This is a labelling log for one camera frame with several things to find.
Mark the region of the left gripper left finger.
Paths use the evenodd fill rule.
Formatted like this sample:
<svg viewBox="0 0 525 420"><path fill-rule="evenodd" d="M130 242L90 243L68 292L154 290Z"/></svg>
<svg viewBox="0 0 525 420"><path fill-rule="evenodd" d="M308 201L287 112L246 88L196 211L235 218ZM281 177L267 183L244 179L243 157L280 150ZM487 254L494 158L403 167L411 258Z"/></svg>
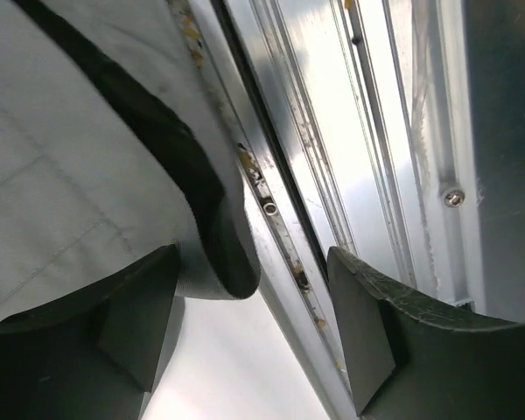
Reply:
<svg viewBox="0 0 525 420"><path fill-rule="evenodd" d="M179 252L163 246L0 322L0 419L138 419L177 344Z"/></svg>

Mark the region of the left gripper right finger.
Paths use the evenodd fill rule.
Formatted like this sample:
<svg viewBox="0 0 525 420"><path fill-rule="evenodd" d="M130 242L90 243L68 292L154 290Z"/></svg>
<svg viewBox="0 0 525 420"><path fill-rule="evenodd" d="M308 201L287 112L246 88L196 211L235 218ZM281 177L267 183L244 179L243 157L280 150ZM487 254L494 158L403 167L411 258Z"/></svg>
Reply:
<svg viewBox="0 0 525 420"><path fill-rule="evenodd" d="M467 311L332 247L327 272L363 419L525 419L525 323Z"/></svg>

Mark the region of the grey skirt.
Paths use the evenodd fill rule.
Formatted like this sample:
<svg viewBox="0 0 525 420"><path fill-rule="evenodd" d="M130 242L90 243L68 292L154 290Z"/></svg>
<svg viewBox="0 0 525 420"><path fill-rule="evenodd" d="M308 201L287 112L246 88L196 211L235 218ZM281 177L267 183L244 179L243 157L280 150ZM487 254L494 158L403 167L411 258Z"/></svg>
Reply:
<svg viewBox="0 0 525 420"><path fill-rule="evenodd" d="M260 263L229 136L164 1L0 1L0 322L176 245L187 298Z"/></svg>

